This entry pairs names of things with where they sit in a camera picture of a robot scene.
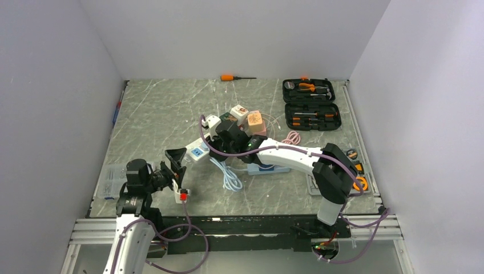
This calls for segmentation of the light blue power strip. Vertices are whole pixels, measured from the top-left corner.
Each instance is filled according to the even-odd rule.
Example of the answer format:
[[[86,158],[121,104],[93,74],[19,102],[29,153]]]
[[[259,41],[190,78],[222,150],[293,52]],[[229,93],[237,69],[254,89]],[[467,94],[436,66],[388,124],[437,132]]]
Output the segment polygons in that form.
[[[247,164],[247,173],[249,175],[265,175],[265,174],[275,174],[275,173],[285,173],[290,172],[291,169],[288,167],[282,167],[277,165],[257,165],[257,164]]]

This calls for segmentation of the green cube socket lion print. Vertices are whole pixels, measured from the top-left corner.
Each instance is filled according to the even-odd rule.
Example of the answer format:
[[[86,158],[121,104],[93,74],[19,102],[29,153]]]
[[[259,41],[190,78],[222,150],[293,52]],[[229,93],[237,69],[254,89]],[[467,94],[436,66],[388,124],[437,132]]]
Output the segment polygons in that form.
[[[226,113],[224,113],[224,114],[221,114],[221,115],[219,116],[219,118],[220,118],[220,120],[221,120],[222,122],[223,122],[223,121],[225,121],[225,120],[229,120],[229,121],[231,121],[231,122],[235,122],[236,124],[238,124],[238,119],[237,119],[237,117],[233,116],[233,115],[232,115],[231,113],[229,113],[229,112],[226,112]]]

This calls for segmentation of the white power strip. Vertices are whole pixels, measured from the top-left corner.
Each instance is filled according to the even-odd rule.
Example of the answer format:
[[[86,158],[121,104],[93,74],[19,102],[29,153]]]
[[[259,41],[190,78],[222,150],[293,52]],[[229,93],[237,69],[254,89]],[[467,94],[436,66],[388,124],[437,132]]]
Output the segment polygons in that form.
[[[188,162],[199,162],[209,158],[209,148],[203,142],[203,138],[198,138],[192,143],[186,145],[185,160]]]

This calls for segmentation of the white cube socket tiger print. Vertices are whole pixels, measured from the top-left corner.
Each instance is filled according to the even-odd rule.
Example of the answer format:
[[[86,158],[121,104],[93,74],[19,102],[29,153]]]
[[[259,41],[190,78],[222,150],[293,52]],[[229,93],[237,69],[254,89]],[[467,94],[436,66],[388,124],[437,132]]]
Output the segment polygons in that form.
[[[230,109],[230,112],[229,112],[234,118],[237,119],[237,125],[240,126],[241,124],[244,123],[244,121],[246,120],[248,114],[249,114],[249,111],[241,106],[241,105],[236,105],[234,107],[232,107]]]

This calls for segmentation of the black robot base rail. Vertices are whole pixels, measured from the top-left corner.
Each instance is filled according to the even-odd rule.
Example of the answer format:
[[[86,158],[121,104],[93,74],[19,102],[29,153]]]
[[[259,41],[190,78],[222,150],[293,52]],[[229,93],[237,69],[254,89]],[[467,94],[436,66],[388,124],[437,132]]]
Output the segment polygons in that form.
[[[169,243],[167,252],[180,255],[209,251],[261,251],[291,249],[310,252],[313,245],[331,243],[351,236],[349,226],[342,220],[327,225],[316,215],[246,215],[193,216],[192,229],[182,216],[158,217],[153,220],[157,230],[170,239],[186,232],[181,241]]]

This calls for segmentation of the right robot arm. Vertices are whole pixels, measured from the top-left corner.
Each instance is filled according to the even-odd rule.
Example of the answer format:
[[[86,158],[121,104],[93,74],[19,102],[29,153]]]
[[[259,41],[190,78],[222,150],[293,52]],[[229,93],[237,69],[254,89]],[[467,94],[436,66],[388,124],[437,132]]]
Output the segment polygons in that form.
[[[315,231],[328,237],[336,230],[336,221],[352,196],[353,184],[359,183],[356,167],[337,145],[308,148],[266,136],[248,136],[234,121],[224,120],[213,127],[205,116],[200,117],[199,130],[216,133],[210,141],[202,140],[213,154],[238,158],[247,164],[288,167],[311,176],[322,196]]]

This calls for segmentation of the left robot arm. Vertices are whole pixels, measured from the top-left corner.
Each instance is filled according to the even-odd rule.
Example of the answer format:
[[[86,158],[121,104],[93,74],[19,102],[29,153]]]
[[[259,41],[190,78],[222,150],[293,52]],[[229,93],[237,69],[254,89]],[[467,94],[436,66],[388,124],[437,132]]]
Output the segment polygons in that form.
[[[175,202],[185,205],[189,190],[182,188],[186,148],[165,151],[169,165],[158,169],[144,159],[126,165],[126,181],[116,202],[115,236],[103,273],[141,273],[152,240],[168,241],[161,211],[152,207],[152,195],[169,188]]]

